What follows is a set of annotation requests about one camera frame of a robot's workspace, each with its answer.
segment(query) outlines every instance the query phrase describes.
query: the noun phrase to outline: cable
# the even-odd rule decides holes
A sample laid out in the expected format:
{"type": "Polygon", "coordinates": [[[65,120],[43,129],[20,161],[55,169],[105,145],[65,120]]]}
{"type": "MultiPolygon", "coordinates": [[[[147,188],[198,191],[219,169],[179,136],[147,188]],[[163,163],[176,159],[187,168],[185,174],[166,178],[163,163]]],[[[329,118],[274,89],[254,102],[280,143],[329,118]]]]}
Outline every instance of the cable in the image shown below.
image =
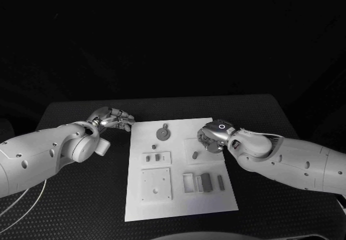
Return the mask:
{"type": "Polygon", "coordinates": [[[0,231],[0,234],[1,234],[9,228],[12,228],[12,226],[23,219],[23,217],[27,215],[27,213],[29,213],[30,210],[33,209],[33,207],[35,207],[35,205],[36,205],[36,203],[38,203],[38,201],[39,201],[39,199],[40,199],[40,197],[42,197],[42,193],[43,193],[45,187],[46,187],[46,182],[48,182],[48,180],[45,180],[45,184],[43,184],[43,188],[42,188],[40,194],[39,194],[39,196],[38,196],[36,202],[35,202],[33,205],[30,206],[30,209],[27,210],[27,212],[25,213],[25,215],[20,217],[20,219],[19,219],[3,231],[0,231]]]}
{"type": "Polygon", "coordinates": [[[22,199],[22,197],[26,195],[29,189],[26,189],[26,191],[23,192],[23,194],[20,195],[20,197],[17,198],[17,200],[14,201],[14,203],[6,208],[6,210],[0,213],[0,217],[6,214],[6,212],[12,209],[12,207],[14,206],[14,204],[19,202],[19,200],[22,199]]]}
{"type": "Polygon", "coordinates": [[[277,137],[284,138],[283,136],[280,136],[280,135],[277,135],[277,134],[260,133],[260,132],[248,131],[248,130],[245,130],[244,128],[241,128],[241,130],[242,130],[244,132],[248,132],[248,133],[252,133],[252,134],[271,135],[271,136],[277,136],[277,137]]]}

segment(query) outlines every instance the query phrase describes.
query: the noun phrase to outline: black fabric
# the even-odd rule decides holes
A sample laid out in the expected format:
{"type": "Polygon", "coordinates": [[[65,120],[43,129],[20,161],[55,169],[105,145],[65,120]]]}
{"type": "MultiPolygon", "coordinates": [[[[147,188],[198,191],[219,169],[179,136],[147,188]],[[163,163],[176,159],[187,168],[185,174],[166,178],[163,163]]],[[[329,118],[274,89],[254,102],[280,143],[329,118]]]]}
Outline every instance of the black fabric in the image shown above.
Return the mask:
{"type": "MultiPolygon", "coordinates": [[[[137,122],[212,117],[228,120],[235,128],[298,138],[268,94],[55,102],[46,108],[36,130],[84,121],[104,106],[131,113],[137,122]]],[[[245,171],[226,150],[226,169],[239,210],[124,222],[131,134],[108,129],[101,137],[111,142],[105,156],[94,153],[84,163],[72,163],[48,179],[36,207],[1,234],[1,239],[149,240],[193,231],[231,232],[262,239],[310,234],[330,240],[345,238],[346,215],[335,195],[296,189],[245,171]]],[[[1,216],[1,228],[30,208],[42,186],[40,183],[27,191],[1,216]]],[[[19,195],[0,199],[0,211],[19,195]]]]}

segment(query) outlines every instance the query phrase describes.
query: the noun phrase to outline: hole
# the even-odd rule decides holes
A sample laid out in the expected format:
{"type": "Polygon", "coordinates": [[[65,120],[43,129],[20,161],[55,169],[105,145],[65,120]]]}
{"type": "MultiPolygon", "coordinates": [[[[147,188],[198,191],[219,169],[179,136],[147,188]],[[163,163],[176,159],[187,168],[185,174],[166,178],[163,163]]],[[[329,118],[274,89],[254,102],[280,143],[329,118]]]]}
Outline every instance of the hole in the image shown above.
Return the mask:
{"type": "Polygon", "coordinates": [[[27,161],[26,160],[22,162],[22,167],[23,167],[23,169],[27,168],[27,161]]]}
{"type": "Polygon", "coordinates": [[[310,168],[310,162],[307,161],[306,163],[304,163],[304,169],[309,169],[310,168]]]}
{"type": "Polygon", "coordinates": [[[55,150],[53,149],[49,150],[49,154],[50,154],[50,157],[55,156],[55,150]]]}

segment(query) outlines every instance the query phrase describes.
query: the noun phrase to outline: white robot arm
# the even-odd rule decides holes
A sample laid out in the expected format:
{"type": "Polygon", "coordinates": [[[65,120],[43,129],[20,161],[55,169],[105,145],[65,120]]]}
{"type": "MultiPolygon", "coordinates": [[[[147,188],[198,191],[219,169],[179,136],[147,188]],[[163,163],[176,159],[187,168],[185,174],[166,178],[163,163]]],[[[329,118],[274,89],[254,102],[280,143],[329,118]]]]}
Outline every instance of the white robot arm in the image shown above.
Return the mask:
{"type": "Polygon", "coordinates": [[[20,135],[0,144],[0,198],[50,178],[62,167],[82,163],[95,152],[104,156],[111,146],[100,137],[107,128],[124,129],[136,123],[121,110],[102,107],[87,121],[76,121],[20,135]]]}
{"type": "Polygon", "coordinates": [[[247,171],[297,189],[346,195],[346,154],[304,140],[236,130],[225,120],[209,122],[198,138],[212,153],[226,146],[247,171]]]}

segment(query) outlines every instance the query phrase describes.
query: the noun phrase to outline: wire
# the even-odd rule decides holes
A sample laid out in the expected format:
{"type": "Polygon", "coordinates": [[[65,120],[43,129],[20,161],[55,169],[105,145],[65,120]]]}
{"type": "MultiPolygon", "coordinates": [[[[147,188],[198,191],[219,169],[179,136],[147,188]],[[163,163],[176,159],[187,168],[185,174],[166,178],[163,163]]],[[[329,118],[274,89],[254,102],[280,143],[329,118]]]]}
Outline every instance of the wire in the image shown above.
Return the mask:
{"type": "Polygon", "coordinates": [[[9,228],[12,228],[12,226],[23,219],[23,217],[27,215],[27,213],[29,213],[30,210],[33,209],[33,207],[35,207],[35,205],[36,205],[36,203],[38,203],[38,201],[39,201],[39,199],[40,199],[40,197],[42,197],[42,193],[43,193],[45,187],[46,187],[46,182],[48,182],[48,180],[45,180],[45,184],[43,184],[43,188],[42,188],[40,194],[39,194],[39,196],[38,196],[36,202],[35,202],[33,205],[30,206],[30,209],[27,210],[27,212],[25,213],[25,215],[20,217],[20,219],[19,219],[3,231],[0,231],[0,234],[1,234],[9,228]]]}
{"type": "Polygon", "coordinates": [[[22,197],[26,195],[29,189],[26,189],[26,191],[23,192],[23,194],[20,195],[20,197],[17,198],[17,200],[14,201],[14,203],[7,207],[7,209],[0,213],[0,217],[6,214],[6,212],[12,209],[12,207],[14,206],[14,204],[19,202],[19,200],[22,199],[22,197]]]}
{"type": "Polygon", "coordinates": [[[248,131],[248,130],[245,130],[244,128],[241,128],[241,130],[245,131],[245,132],[248,132],[248,133],[252,133],[252,134],[271,135],[271,136],[277,136],[277,137],[284,138],[283,136],[280,136],[280,135],[277,135],[277,134],[260,133],[260,132],[248,131]]]}

